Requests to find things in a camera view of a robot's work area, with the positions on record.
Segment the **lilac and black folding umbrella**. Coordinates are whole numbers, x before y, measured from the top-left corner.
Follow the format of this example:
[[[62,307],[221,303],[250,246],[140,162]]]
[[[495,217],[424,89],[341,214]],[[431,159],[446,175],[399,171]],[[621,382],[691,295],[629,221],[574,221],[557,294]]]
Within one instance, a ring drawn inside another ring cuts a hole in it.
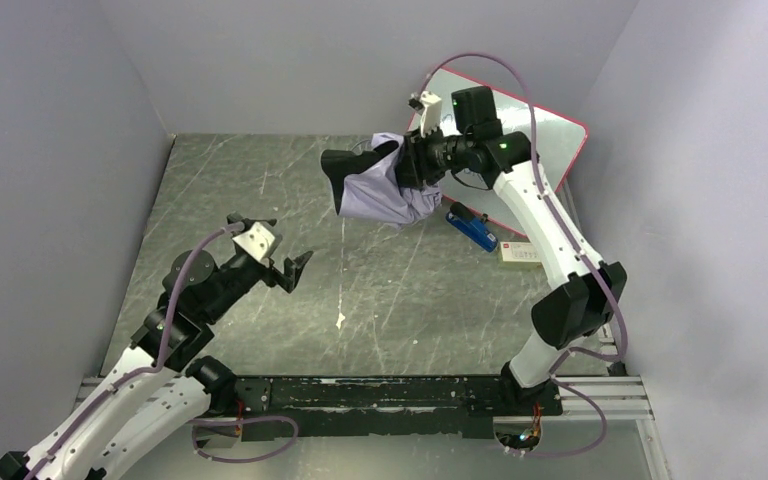
[[[401,228],[429,217],[441,206],[439,186],[415,189],[398,184],[396,166],[404,150],[403,136],[376,133],[370,146],[361,153],[329,149],[320,155],[338,216]]]

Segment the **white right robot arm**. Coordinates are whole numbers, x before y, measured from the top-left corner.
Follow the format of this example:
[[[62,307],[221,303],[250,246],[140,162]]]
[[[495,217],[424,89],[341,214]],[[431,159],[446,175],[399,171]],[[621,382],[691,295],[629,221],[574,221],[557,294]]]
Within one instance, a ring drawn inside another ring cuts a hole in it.
[[[514,391],[534,394],[578,341],[620,316],[627,282],[621,263],[607,263],[558,204],[536,149],[535,134],[506,133],[491,88],[451,95],[456,132],[439,127],[442,101],[424,91],[410,105],[420,125],[405,134],[378,133],[369,149],[325,150],[320,166],[337,215],[407,226],[440,207],[440,181],[469,170],[480,176],[525,229],[551,291],[531,310],[533,332],[502,369]]]

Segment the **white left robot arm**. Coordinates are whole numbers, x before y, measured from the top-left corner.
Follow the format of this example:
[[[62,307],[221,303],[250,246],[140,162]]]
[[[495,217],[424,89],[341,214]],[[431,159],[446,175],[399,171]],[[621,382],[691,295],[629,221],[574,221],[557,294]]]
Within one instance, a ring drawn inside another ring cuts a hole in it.
[[[276,223],[231,214],[181,253],[110,372],[43,440],[5,453],[0,479],[119,479],[185,424],[240,405],[234,372],[202,351],[213,325],[255,286],[296,288],[312,254],[276,267]]]

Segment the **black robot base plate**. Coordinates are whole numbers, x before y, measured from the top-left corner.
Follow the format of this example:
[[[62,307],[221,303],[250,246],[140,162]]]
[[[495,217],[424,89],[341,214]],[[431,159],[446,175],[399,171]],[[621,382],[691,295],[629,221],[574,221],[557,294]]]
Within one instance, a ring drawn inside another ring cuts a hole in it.
[[[557,386],[523,396],[498,375],[243,376],[206,417],[286,416],[302,437],[459,434],[492,439],[495,421],[563,412]]]

